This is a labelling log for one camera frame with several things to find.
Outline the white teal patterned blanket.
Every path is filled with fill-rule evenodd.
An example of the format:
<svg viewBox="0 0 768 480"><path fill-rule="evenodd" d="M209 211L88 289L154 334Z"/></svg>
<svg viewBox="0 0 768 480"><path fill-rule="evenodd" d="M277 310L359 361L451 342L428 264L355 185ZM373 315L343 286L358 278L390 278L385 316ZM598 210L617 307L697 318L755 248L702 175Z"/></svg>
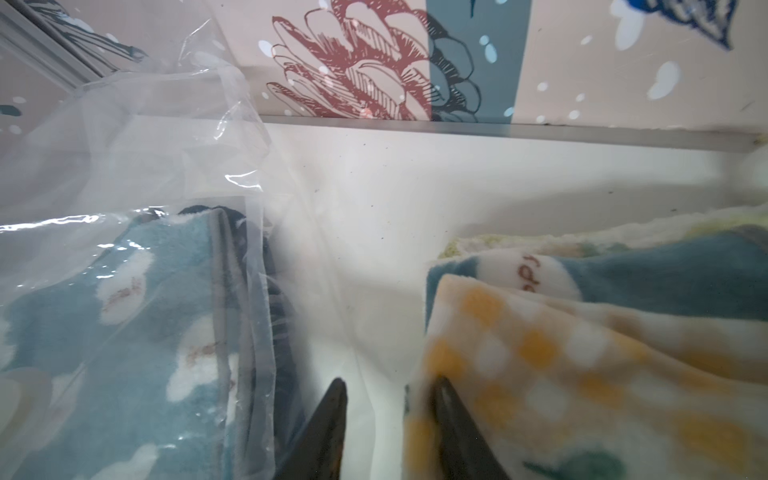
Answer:
<svg viewBox="0 0 768 480"><path fill-rule="evenodd" d="M493 249L521 249L529 253L587 258L676 243L743 225L767 226L767 205L732 207L706 213L682 214L632 223L601 231L520 237L484 234L451 241L440 260Z"/></svg>

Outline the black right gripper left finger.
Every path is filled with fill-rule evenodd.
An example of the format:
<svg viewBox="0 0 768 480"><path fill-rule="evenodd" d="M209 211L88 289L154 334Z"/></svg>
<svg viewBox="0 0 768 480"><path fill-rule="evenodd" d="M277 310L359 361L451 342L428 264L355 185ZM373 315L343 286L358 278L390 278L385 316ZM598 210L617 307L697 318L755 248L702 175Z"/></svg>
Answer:
<svg viewBox="0 0 768 480"><path fill-rule="evenodd" d="M335 378L274 480L339 480L346 432L346 383Z"/></svg>

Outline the light blue bear blanket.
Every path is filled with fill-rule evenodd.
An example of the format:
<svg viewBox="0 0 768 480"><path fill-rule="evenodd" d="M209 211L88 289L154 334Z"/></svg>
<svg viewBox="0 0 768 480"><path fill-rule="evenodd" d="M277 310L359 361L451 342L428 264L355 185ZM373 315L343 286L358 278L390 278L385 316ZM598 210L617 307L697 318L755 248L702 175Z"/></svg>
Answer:
<svg viewBox="0 0 768 480"><path fill-rule="evenodd" d="M229 479L211 230L181 212L137 218L83 271L4 308L2 367L52 380L17 478Z"/></svg>

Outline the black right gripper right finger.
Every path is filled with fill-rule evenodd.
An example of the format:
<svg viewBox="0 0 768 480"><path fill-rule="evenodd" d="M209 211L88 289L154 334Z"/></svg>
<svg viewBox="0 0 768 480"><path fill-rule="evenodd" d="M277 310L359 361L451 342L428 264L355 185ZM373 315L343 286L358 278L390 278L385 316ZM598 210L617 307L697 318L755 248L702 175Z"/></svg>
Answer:
<svg viewBox="0 0 768 480"><path fill-rule="evenodd" d="M510 479L448 378L435 379L430 407L438 428L439 465L444 479Z"/></svg>

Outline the clear plastic vacuum bag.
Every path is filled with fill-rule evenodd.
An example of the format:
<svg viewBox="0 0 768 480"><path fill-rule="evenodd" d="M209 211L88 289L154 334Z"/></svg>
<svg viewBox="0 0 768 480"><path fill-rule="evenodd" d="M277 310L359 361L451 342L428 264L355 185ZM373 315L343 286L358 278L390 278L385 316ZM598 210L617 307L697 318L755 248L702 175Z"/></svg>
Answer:
<svg viewBox="0 0 768 480"><path fill-rule="evenodd" d="M209 21L159 68L67 18L73 94L1 162L1 475L399 479L307 194Z"/></svg>

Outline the navy blue star blanket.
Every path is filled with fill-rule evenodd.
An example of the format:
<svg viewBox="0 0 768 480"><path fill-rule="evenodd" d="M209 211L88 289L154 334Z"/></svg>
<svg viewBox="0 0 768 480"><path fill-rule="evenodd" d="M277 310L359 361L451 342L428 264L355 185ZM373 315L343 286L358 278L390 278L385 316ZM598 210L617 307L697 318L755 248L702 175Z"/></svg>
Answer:
<svg viewBox="0 0 768 480"><path fill-rule="evenodd" d="M290 305L277 282L270 224L225 206L193 205L211 230L214 353L231 389L224 457L229 479L270 479L303 430L306 413L288 324Z"/></svg>

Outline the beige checkered blanket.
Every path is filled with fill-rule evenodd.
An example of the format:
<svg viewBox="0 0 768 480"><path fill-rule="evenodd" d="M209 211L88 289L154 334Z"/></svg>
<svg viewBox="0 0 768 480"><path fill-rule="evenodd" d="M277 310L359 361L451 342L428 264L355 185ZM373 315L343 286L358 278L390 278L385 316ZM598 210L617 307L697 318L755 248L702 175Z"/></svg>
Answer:
<svg viewBox="0 0 768 480"><path fill-rule="evenodd" d="M767 326L446 275L407 388L406 479L438 479L448 378L515 479L763 479Z"/></svg>

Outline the teal cloud pattern blanket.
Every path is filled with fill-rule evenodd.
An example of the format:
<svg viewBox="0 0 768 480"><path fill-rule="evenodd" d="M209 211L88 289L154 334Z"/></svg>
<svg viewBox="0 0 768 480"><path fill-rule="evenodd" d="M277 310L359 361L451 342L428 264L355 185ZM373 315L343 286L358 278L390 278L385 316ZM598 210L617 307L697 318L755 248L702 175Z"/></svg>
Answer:
<svg viewBox="0 0 768 480"><path fill-rule="evenodd" d="M586 258L494 249L443 261L427 273L427 314L445 275L653 313L764 321L767 231L739 225L649 249L611 247Z"/></svg>

